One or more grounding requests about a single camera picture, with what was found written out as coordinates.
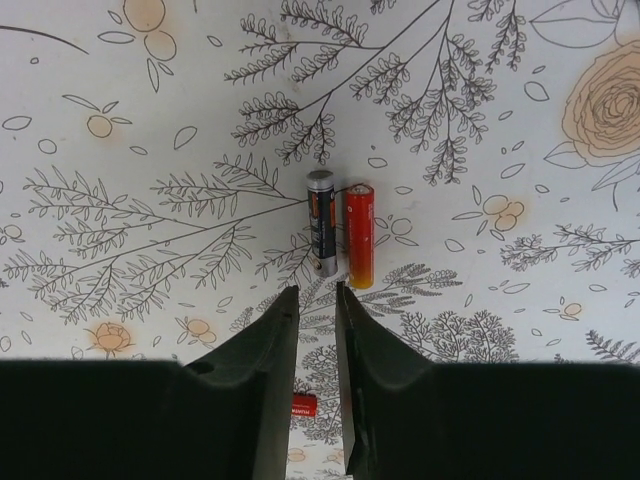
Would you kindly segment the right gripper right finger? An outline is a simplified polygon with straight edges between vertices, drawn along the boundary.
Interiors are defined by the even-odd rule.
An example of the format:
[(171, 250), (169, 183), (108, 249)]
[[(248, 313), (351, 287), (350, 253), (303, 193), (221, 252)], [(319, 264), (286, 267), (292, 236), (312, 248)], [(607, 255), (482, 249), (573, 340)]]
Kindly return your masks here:
[(344, 460), (356, 479), (635, 479), (639, 370), (435, 363), (336, 288)]

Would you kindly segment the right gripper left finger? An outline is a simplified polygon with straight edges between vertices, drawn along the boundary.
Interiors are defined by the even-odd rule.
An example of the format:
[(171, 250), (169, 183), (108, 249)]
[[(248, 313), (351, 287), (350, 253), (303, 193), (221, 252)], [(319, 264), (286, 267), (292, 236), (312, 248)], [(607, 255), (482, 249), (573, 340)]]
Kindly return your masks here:
[(189, 364), (5, 360), (5, 479), (282, 479), (299, 291)]

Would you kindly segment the orange black battery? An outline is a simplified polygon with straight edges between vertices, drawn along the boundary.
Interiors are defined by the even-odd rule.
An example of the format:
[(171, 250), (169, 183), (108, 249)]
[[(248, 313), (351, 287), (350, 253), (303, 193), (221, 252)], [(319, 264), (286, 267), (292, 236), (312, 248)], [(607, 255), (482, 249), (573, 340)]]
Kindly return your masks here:
[(291, 414), (300, 417), (315, 417), (318, 410), (318, 399), (313, 394), (295, 393), (293, 395)]

